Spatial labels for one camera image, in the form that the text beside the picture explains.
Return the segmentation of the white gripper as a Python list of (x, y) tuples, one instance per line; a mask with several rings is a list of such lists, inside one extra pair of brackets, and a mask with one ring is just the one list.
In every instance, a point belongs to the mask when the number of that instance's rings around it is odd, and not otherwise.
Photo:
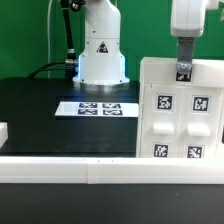
[(179, 74), (189, 74), (195, 38), (204, 31), (207, 0), (172, 0), (171, 35), (179, 37), (177, 40), (176, 69)]

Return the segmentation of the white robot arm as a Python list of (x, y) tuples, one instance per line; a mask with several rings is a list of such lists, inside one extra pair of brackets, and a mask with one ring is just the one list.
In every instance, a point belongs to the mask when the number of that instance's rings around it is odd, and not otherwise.
[[(172, 0), (171, 34), (178, 38), (176, 69), (192, 70), (194, 42), (203, 34), (208, 0)], [(85, 48), (78, 58), (73, 85), (103, 89), (125, 86), (125, 58), (120, 52), (121, 14), (109, 0), (87, 0)]]

